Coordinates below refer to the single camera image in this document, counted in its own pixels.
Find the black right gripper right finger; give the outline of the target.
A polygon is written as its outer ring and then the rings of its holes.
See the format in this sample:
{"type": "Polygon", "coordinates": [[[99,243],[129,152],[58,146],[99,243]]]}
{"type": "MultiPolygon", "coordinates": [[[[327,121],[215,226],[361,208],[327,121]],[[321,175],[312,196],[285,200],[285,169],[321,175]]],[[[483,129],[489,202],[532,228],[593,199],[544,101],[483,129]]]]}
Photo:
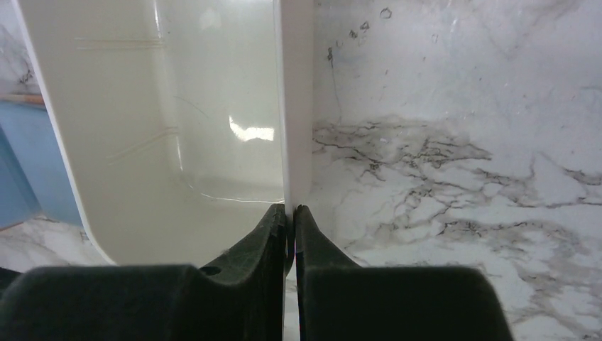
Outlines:
{"type": "Polygon", "coordinates": [[[465,266],[362,267],[294,214],[302,340],[511,340],[486,277],[465,266]]]}

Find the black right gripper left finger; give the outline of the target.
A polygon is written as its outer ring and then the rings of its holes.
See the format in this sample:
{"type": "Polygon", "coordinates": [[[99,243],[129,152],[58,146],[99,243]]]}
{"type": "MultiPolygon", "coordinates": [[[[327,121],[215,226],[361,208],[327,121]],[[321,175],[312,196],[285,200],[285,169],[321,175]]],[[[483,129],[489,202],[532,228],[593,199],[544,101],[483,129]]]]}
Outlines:
{"type": "Polygon", "coordinates": [[[40,267],[6,284],[2,340],[281,340],[286,216],[202,267],[40,267]]]}

